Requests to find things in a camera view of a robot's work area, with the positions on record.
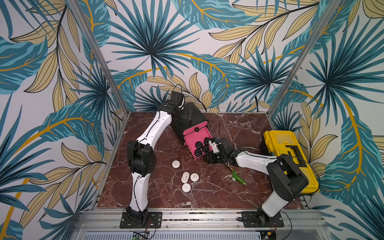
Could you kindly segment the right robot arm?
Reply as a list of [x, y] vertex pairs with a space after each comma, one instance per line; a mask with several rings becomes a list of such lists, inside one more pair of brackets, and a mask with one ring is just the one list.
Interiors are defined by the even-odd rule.
[[268, 218], [278, 214], [309, 184], [292, 156], [283, 154], [273, 157], [236, 150], [226, 138], [205, 138], [204, 144], [212, 148], [209, 159], [214, 162], [252, 169], [269, 176], [273, 191], [259, 210]]

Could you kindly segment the black drawer cabinet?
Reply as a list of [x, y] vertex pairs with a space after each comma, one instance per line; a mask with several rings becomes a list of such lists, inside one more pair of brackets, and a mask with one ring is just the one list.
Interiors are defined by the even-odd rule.
[[172, 117], [171, 128], [181, 141], [186, 145], [185, 136], [202, 129], [209, 123], [206, 116], [194, 103], [186, 103], [184, 108], [179, 111], [179, 115]]

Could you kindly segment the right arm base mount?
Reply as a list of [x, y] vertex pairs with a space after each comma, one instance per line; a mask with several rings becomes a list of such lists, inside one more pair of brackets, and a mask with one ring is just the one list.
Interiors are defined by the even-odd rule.
[[269, 217], [264, 212], [259, 211], [244, 211], [241, 212], [241, 217], [238, 221], [244, 224], [245, 228], [282, 228], [284, 222], [281, 213], [278, 212], [274, 217]]

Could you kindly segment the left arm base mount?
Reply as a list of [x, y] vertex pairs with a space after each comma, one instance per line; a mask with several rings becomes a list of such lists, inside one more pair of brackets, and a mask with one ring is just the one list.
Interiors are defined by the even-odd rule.
[[121, 218], [120, 229], [159, 229], [162, 226], [162, 212], [127, 212]]

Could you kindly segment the black round earphone case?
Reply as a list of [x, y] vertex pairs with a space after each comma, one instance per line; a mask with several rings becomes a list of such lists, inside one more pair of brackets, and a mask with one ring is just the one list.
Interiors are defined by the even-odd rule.
[[196, 147], [197, 149], [202, 149], [203, 146], [204, 146], [204, 144], [203, 144], [202, 142], [196, 142], [196, 143], [195, 143], [195, 147]]
[[209, 146], [210, 145], [210, 140], [211, 140], [211, 138], [205, 138], [204, 139], [204, 144], [206, 145], [206, 146]]
[[196, 157], [196, 158], [200, 157], [202, 154], [203, 154], [203, 152], [202, 152], [201, 149], [196, 149], [196, 150], [195, 150], [195, 157]]

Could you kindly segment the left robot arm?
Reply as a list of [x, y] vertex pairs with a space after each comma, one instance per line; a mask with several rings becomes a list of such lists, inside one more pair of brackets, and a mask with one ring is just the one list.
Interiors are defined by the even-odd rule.
[[157, 163], [154, 148], [164, 130], [176, 120], [190, 120], [195, 104], [187, 103], [183, 108], [170, 104], [160, 105], [147, 129], [127, 144], [127, 157], [133, 177], [132, 199], [129, 210], [142, 214], [148, 210], [148, 186], [151, 173]]

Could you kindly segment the black oval earphone case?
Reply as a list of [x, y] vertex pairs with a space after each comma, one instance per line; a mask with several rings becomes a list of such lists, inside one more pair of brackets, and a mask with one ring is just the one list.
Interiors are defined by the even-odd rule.
[[208, 152], [210, 151], [210, 147], [207, 146], [207, 145], [205, 145], [205, 146], [202, 147], [202, 151], [203, 151], [204, 153], [208, 153]]

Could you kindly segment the pink drawer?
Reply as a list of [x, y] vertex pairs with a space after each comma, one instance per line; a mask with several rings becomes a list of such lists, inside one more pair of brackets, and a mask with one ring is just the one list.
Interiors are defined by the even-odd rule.
[[186, 145], [189, 147], [194, 159], [212, 151], [212, 147], [209, 144], [212, 135], [207, 127], [200, 129], [197, 127], [190, 128], [185, 130], [183, 135]]
[[183, 135], [186, 136], [186, 135], [189, 135], [193, 132], [199, 132], [200, 129], [205, 128], [208, 125], [208, 123], [209, 123], [208, 121], [204, 121], [204, 122], [201, 122], [195, 126], [188, 128], [188, 129], [185, 129], [183, 131]]

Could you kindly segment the white oval earphone case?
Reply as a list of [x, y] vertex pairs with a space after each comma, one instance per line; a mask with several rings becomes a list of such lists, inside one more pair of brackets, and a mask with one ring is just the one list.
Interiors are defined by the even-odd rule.
[[184, 172], [181, 178], [181, 182], [183, 184], [186, 184], [190, 179], [190, 173], [189, 172]]

